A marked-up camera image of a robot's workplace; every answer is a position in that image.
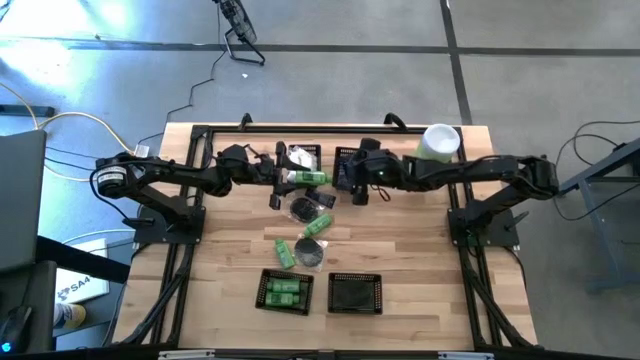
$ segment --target white cable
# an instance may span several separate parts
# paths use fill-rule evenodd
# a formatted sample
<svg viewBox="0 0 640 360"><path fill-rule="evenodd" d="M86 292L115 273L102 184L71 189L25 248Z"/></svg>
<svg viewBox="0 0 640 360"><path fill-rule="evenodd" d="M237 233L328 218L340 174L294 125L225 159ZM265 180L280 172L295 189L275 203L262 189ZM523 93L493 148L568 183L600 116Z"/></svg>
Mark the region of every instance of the white cable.
<svg viewBox="0 0 640 360"><path fill-rule="evenodd" d="M27 108L27 110L29 111L29 114L31 114L31 119L33 120L33 126L35 130L38 130L40 128L44 128L47 124L49 124L50 122L52 122L53 120L59 119L61 117L64 116L84 116L88 119L91 119L93 121L96 121L100 124L102 124L102 126L104 126L109 133L111 133L111 135L116 139L116 141L118 141L118 143L120 143L120 146L122 146L122 148L124 148L128 153L133 154L134 151L129 149L127 147L127 145L125 145L124 141L122 141L122 139L120 138L120 136L118 136L118 134L115 133L115 131L113 131L113 129L111 129L111 127L104 122L104 120L101 120L91 114L87 114L87 113L82 113L82 112L66 112L66 113L60 113L58 115L55 115L45 121L43 121L42 123L38 124L38 120L36 120L36 114L33 112L33 109L31 109L31 106L29 106L29 104L27 104L27 101L20 96L17 92L15 92L13 89L11 89L10 87L8 87L7 85L5 85L4 83L0 82L0 86L2 86L3 88L9 90L9 92L11 92L13 95L15 95L18 100L20 100L20 102L22 102L22 104L24 104L24 106ZM44 168L49 171L51 174L65 179L65 180L71 180L71 181L77 181L77 182L89 182L89 179L82 179L82 178L74 178L74 177L70 177L70 176L66 176L66 175L62 175L56 171L54 171L53 169L51 169L49 166L47 166L46 164L44 165Z"/></svg>
<svg viewBox="0 0 640 360"><path fill-rule="evenodd" d="M92 235L98 235L98 234L108 234L108 233L115 233L115 232L135 232L135 230L133 229L112 229L112 230L100 230L100 231L93 231L90 233L86 233L86 234L82 234L82 235L78 235L75 237L72 237L71 239L67 239L65 241L62 242L62 244L68 244L74 240L78 240L78 239L82 239L84 237L87 236L92 236Z"/></svg>

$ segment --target yellow cable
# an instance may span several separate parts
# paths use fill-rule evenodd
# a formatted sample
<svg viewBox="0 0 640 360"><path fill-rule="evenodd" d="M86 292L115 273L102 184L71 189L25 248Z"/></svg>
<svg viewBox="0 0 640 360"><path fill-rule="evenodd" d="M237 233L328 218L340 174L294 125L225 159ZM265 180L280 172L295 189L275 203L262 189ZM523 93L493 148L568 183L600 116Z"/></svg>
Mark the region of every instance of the yellow cable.
<svg viewBox="0 0 640 360"><path fill-rule="evenodd" d="M61 117L64 116L84 116L88 119L94 120L100 124L102 124L110 133L111 135L113 135L113 137L118 141L118 143L120 143L120 145L129 153L133 154L134 152L129 149L127 147L127 145L125 145L125 143L122 141L122 139L118 136L118 134L115 133L115 131L113 131L113 129L111 129L111 127L104 122L104 120L101 120L93 115L90 114L86 114L86 113L82 113L82 112L66 112L66 113L60 113L58 115L55 115L43 122L41 122L40 124L38 124L38 120L36 120L36 114L33 112L33 109L31 109L31 106L29 106L29 104L27 104L27 101L20 96L17 92L13 91L13 89L11 89L10 87L8 87L7 85L3 84L2 82L0 82L0 86L2 86L3 88L9 90L9 92L11 92L13 95L15 95L18 100L20 100L20 102L22 102L22 104L24 104L24 106L27 108L27 110L29 111L29 114L31 114L31 119L33 119L33 126L35 128L35 130L38 130L40 128L44 128L47 124L49 124L50 122L52 122L53 120L59 119ZM61 179L65 179L65 180L71 180L71 181L77 181L77 182L89 182L89 179L82 179L82 178L74 178L74 177L70 177L70 176L66 176L66 175L62 175L58 172L56 172L55 170L51 169L49 166L47 166L46 164L44 165L44 168L49 171L51 174L61 178Z"/></svg>
<svg viewBox="0 0 640 360"><path fill-rule="evenodd" d="M82 112L75 112L75 111L72 111L72 112L66 112L66 113L60 113L60 114L58 114L58 115L55 115L55 116L53 116L53 117L51 117L51 118L49 118L49 119L47 119L47 120L45 120L45 121L41 122L41 123L38 125L38 128L41 128L41 129L42 129L42 128L44 128L45 126L47 126L47 124L49 124L50 122L52 122L53 120L57 120L57 119L59 119L59 118L61 118L61 117L65 117L65 116L84 116L84 117L86 117L86 118L88 118L88 119L91 119L91 120L93 120L93 121L97 121L98 123L102 124L102 126L104 126L104 127L107 129L107 131L109 131L109 132L111 133L111 135L113 135L113 137L116 139L116 141L118 141L118 142L120 143L120 146L122 146L122 148L123 148L123 149L125 149L125 150L126 150L128 153L130 153L130 154L133 154L133 153L134 153L134 151L133 151L133 150L131 150L131 149L129 149L129 148L127 147L127 145L125 145L124 141L122 141L122 139L120 138L120 136L118 136L118 134L116 134L116 133L115 133L115 131L113 131L113 129L111 129L111 127L110 127L106 122L104 122L104 120L101 120L101 119L99 119L99 118L97 118L97 117L95 117L95 116L93 116L93 115L91 115L91 114L82 113Z"/></svg>

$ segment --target black bracket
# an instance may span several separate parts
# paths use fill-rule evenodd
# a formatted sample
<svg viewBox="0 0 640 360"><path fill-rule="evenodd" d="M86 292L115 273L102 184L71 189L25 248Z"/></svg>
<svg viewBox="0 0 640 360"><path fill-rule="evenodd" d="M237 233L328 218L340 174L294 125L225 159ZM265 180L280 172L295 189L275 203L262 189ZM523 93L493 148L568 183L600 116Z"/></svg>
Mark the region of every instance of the black bracket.
<svg viewBox="0 0 640 360"><path fill-rule="evenodd" d="M159 212L143 206L140 218L153 221L138 227L133 241L141 244L197 244L202 236L205 213L203 206L195 206L188 223L167 225Z"/></svg>
<svg viewBox="0 0 640 360"><path fill-rule="evenodd" d="M395 124L399 130L402 131L407 131L407 125L404 124L404 121L402 121L402 119L400 119L400 117L394 113L388 113L385 117L384 117L384 125L391 125L391 124Z"/></svg>
<svg viewBox="0 0 640 360"><path fill-rule="evenodd" d="M247 129L247 124L253 124L253 119L251 118L251 114L244 113L244 115L242 116L242 120L240 120L238 130L244 132Z"/></svg>
<svg viewBox="0 0 640 360"><path fill-rule="evenodd" d="M518 231L511 210L495 215L489 225L469 229L464 221L464 209L449 209L449 232L455 246L517 246L520 244Z"/></svg>
<svg viewBox="0 0 640 360"><path fill-rule="evenodd" d="M209 131L209 127L206 125L194 125L191 128L191 140L200 139L206 132Z"/></svg>

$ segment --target plastic bag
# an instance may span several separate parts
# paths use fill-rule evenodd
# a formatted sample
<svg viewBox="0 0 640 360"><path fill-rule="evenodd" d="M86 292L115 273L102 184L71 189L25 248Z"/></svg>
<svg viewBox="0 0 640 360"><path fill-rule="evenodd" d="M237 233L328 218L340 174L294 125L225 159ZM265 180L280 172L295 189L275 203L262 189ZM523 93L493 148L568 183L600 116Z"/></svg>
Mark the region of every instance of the plastic bag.
<svg viewBox="0 0 640 360"><path fill-rule="evenodd" d="M305 196L304 189L288 194L281 209L288 218L301 224L311 223L325 211L324 206Z"/></svg>
<svg viewBox="0 0 640 360"><path fill-rule="evenodd" d="M293 248L296 264L309 270L320 272L327 257L328 241L302 238Z"/></svg>
<svg viewBox="0 0 640 360"><path fill-rule="evenodd" d="M302 165L311 171L318 170L318 159L315 155L311 155L305 149L294 146L289 151L289 159L298 165Z"/></svg>

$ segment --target black disc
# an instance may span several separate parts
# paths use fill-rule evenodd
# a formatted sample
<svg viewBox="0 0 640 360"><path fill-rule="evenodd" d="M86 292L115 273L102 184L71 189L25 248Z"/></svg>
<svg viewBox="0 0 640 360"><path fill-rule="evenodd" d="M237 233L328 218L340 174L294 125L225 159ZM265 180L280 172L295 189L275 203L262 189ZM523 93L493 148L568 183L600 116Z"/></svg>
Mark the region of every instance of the black disc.
<svg viewBox="0 0 640 360"><path fill-rule="evenodd" d="M304 238L296 242L294 247L294 255L296 259L307 267L318 266L322 263L324 257L324 249L315 240Z"/></svg>
<svg viewBox="0 0 640 360"><path fill-rule="evenodd" d="M298 221L308 224L318 217L318 208L306 198L298 198L291 202L291 215Z"/></svg>

